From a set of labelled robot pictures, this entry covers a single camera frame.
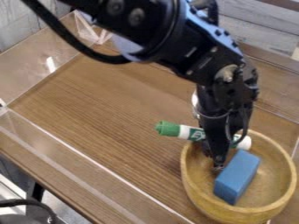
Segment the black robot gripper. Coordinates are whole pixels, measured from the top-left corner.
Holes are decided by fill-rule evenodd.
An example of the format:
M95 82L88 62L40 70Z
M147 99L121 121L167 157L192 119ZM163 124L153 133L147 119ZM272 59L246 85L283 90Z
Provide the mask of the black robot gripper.
M200 120L202 118L212 120L224 119L224 129L204 129L204 140L202 143L203 153L212 160L212 170L220 171L224 168L227 155L231 144L240 144L244 142L248 133L248 121L252 114L252 108L242 108L239 111L230 110L222 115L206 115L200 112L200 100L196 93L191 95L192 115ZM242 134L230 134L230 117L235 112L239 112L240 121L243 124Z

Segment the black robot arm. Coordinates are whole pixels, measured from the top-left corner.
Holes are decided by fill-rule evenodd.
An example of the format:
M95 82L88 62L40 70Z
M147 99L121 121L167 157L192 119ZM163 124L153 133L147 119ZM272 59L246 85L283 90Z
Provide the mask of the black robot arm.
M119 54L105 55L75 37L39 0L20 0L85 56L121 65L153 62L196 84L194 111L206 132L203 149L222 169L234 135L248 132L259 95L258 70L219 24L216 0L60 0L112 32Z

